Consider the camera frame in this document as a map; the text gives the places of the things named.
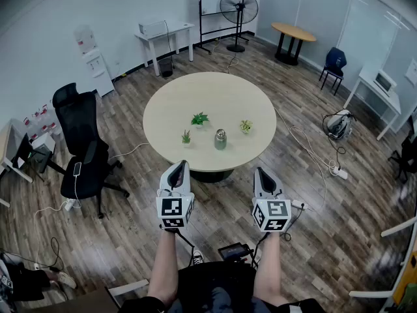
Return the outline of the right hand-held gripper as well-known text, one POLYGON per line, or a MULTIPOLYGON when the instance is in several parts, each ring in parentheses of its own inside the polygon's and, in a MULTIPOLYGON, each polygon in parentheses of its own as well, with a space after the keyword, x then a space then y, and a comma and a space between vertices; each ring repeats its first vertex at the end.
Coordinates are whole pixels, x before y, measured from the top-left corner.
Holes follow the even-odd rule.
POLYGON ((285 197, 280 179, 261 167, 253 175, 254 224, 260 232, 283 232, 292 217, 291 202, 285 197))

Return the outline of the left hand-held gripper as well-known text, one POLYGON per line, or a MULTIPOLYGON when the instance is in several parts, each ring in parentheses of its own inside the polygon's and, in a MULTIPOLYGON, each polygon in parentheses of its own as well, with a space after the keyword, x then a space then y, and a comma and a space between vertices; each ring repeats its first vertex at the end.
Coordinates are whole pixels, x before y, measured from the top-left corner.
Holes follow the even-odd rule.
MULTIPOLYGON (((160 188, 190 189, 190 168, 186 160, 171 165, 160 178, 160 188)), ((159 189, 156 197, 158 218, 163 229, 184 228, 194 209, 194 194, 159 189)))

